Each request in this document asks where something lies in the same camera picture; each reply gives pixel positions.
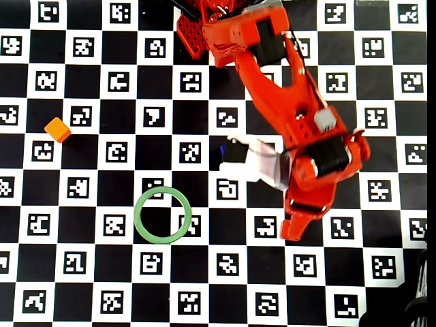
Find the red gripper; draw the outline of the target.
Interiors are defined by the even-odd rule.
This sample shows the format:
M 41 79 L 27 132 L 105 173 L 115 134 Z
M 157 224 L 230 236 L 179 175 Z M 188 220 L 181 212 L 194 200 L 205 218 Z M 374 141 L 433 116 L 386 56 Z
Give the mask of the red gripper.
M 296 151 L 286 193 L 290 215 L 284 219 L 280 237 L 299 241 L 307 226 L 321 219 L 334 202 L 337 184 L 353 177 L 371 156 L 362 129 L 342 133 Z

